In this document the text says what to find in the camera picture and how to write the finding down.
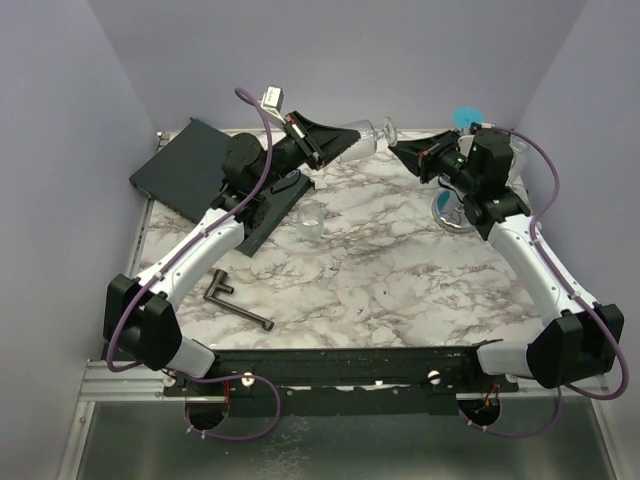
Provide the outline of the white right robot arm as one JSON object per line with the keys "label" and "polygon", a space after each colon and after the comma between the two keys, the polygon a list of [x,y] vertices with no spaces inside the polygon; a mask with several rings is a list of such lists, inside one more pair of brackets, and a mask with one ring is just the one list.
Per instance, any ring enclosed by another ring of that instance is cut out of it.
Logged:
{"label": "white right robot arm", "polygon": [[421,182],[445,178],[460,192],[464,214],[509,264],[543,323],[530,340],[490,341],[460,367],[460,379],[480,392],[496,375],[532,379],[545,388],[571,387],[616,363],[624,316],[585,291],[547,247],[525,201],[509,186],[514,162],[507,131],[476,125],[397,141],[390,151]]}

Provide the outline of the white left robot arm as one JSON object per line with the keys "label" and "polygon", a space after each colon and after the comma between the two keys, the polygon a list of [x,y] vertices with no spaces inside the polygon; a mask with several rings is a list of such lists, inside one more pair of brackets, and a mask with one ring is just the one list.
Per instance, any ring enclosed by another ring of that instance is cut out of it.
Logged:
{"label": "white left robot arm", "polygon": [[221,191],[194,229],[136,277],[119,274],[109,283],[103,336],[111,371],[121,370],[114,355],[122,351],[134,366],[186,375],[201,395],[220,387],[215,353],[182,334],[179,307],[204,274],[263,222],[263,191],[303,165],[329,165],[361,138],[354,129],[317,124],[298,112],[287,114],[282,128],[280,141],[265,144],[249,133],[234,135],[226,146]]}

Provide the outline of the clear ribbed wine glass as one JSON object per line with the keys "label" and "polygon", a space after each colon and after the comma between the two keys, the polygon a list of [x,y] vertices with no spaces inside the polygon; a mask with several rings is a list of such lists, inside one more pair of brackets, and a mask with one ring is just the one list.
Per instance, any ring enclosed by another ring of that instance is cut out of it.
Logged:
{"label": "clear ribbed wine glass", "polygon": [[307,241],[317,241],[324,232],[324,211],[319,204],[302,205],[297,214],[298,231]]}

